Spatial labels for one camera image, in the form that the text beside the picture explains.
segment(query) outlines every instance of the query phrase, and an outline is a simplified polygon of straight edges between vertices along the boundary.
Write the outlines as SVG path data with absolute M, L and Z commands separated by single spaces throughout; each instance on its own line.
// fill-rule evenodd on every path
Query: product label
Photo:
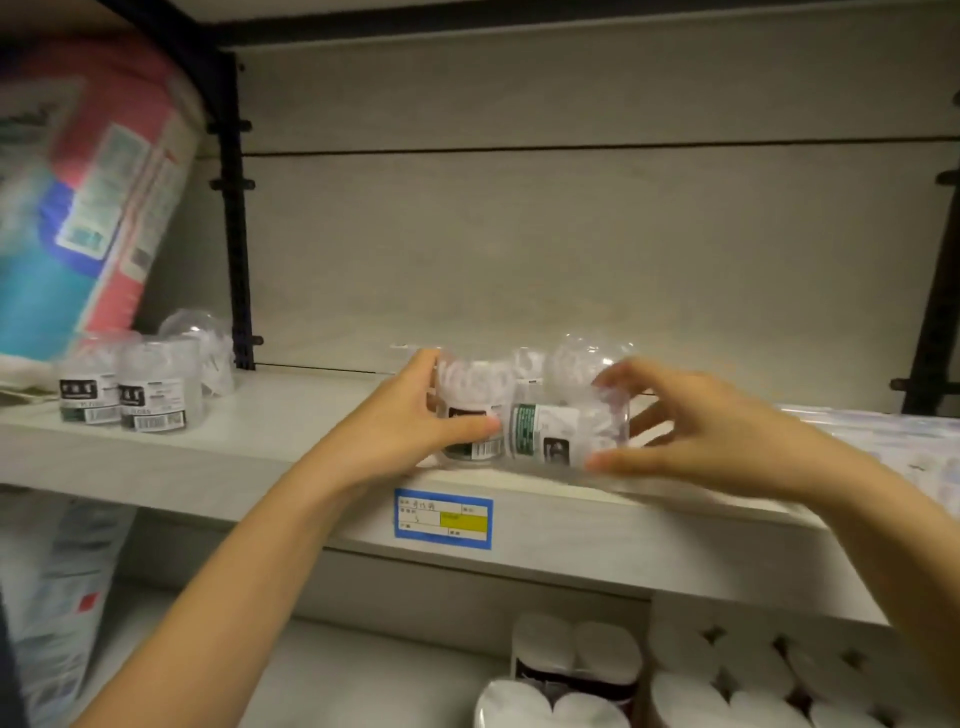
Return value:
M 150 153 L 150 143 L 113 124 L 104 135 L 84 183 L 77 191 L 57 244 L 103 260 L 120 224 L 124 206 Z
M 541 463 L 570 464 L 580 411 L 553 404 L 517 404 L 511 413 L 508 439 L 514 456 Z
M 120 385 L 123 427 L 135 432 L 166 432 L 186 427 L 182 379 L 128 381 Z
M 106 425 L 120 422 L 116 375 L 60 380 L 60 415 L 64 422 Z
M 489 549 L 493 539 L 493 501 L 397 488 L 394 535 L 399 539 Z
M 134 233 L 135 244 L 121 270 L 131 279 L 144 281 L 154 263 L 156 249 L 167 230 L 186 185 L 186 167 L 164 157 L 142 204 L 140 220 Z
M 503 407 L 499 404 L 493 406 L 467 405 L 463 407 L 445 407 L 443 412 L 447 417 L 463 417 L 464 415 L 494 415 L 500 417 Z M 493 460 L 503 455 L 503 433 L 494 435 L 489 440 L 479 443 L 461 443 L 444 448 L 444 455 L 453 460 L 479 461 Z

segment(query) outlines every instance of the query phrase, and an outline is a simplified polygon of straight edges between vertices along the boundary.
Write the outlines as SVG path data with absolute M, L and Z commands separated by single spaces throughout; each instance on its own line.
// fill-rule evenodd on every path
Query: storage shelf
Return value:
M 75 716 L 163 618 L 174 595 L 118 586 Z M 448 728 L 506 661 L 292 620 L 280 636 L 241 728 L 278 725 Z
M 202 425 L 169 435 L 64 424 L 54 402 L 10 407 L 0 410 L 0 482 L 238 521 L 378 380 L 242 373 L 237 393 L 215 400 Z M 804 509 L 683 483 L 648 482 L 624 497 L 527 474 L 429 466 L 397 485 L 492 498 L 490 550 L 396 538 L 389 487 L 357 503 L 331 544 L 883 621 L 833 536 Z

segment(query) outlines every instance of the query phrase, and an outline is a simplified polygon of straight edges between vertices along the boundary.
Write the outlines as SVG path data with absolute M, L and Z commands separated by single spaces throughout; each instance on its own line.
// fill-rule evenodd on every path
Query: diaper package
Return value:
M 31 728 L 61 726 L 80 690 L 135 511 L 0 485 L 0 594 Z
M 50 387 L 76 332 L 130 327 L 203 119 L 140 36 L 0 56 L 0 388 Z
M 960 518 L 960 421 L 792 404 L 780 409 L 869 452 Z

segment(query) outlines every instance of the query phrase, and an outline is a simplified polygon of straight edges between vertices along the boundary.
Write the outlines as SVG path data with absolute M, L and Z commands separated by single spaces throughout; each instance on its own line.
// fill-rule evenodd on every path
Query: green label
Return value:
M 511 440 L 517 455 L 534 454 L 534 422 L 537 419 L 535 404 L 518 404 L 514 407 L 514 431 Z

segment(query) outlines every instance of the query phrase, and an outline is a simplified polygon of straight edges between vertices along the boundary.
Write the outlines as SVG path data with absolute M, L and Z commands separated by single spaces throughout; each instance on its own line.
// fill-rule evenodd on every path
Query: white package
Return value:
M 33 728 L 77 696 L 135 512 L 0 486 L 0 588 Z

